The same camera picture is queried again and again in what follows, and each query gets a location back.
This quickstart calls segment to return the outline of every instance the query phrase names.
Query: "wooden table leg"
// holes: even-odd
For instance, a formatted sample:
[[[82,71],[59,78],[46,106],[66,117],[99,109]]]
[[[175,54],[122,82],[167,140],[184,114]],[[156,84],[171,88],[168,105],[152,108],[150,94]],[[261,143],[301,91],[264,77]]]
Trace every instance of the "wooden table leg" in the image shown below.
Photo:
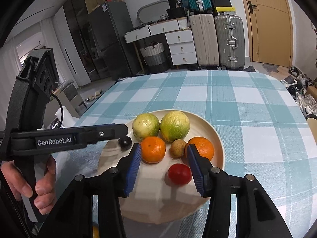
[[[138,52],[137,46],[135,44],[135,41],[133,42],[133,46],[134,46],[135,52],[137,54],[137,59],[138,59],[138,61],[140,63],[141,69],[142,69],[143,73],[145,73],[144,68],[143,68],[143,64],[142,64],[142,61],[141,61],[141,58],[140,58],[140,54]]]

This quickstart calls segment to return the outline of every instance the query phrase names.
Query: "small potato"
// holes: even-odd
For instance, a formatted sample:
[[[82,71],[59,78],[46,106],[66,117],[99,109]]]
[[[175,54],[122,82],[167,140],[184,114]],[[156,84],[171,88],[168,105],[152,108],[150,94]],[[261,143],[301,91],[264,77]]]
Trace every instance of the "small potato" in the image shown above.
[[[184,155],[186,142],[183,140],[175,140],[170,148],[172,158],[180,158]]]

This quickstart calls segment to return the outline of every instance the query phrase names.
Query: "wooden door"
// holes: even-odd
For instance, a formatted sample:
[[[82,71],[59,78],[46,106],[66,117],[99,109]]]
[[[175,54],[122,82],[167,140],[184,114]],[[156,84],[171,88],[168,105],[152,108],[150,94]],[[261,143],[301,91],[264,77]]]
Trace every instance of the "wooden door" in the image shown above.
[[[245,0],[244,3],[250,23],[252,60],[289,67],[293,33],[287,0]]]

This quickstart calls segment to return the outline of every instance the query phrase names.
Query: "door lock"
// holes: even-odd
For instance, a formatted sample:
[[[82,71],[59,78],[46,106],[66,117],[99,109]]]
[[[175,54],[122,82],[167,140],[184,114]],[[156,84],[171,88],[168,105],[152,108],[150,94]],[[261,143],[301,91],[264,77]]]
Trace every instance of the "door lock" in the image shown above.
[[[257,5],[253,5],[253,4],[251,3],[251,1],[248,1],[248,4],[249,4],[249,8],[250,8],[250,13],[253,14],[253,7],[256,7],[256,8],[257,8]]]

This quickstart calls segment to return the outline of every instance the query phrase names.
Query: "metal pin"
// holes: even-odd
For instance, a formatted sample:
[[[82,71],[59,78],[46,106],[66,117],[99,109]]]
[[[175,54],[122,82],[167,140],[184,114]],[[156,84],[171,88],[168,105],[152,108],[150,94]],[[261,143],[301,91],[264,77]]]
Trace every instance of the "metal pin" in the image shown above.
[[[211,171],[212,171],[214,174],[220,173],[220,169],[219,169],[218,167],[213,167],[213,168],[211,169]]]
[[[109,169],[109,172],[110,172],[111,174],[115,174],[115,173],[118,172],[118,171],[119,171],[119,169],[116,168],[115,166],[114,166],[114,167],[111,167],[111,168]]]
[[[82,179],[84,179],[83,175],[77,175],[75,176],[75,181],[81,181]]]
[[[248,179],[249,181],[253,181],[253,180],[255,179],[255,177],[254,177],[254,175],[248,174],[248,175],[247,175],[247,179]]]

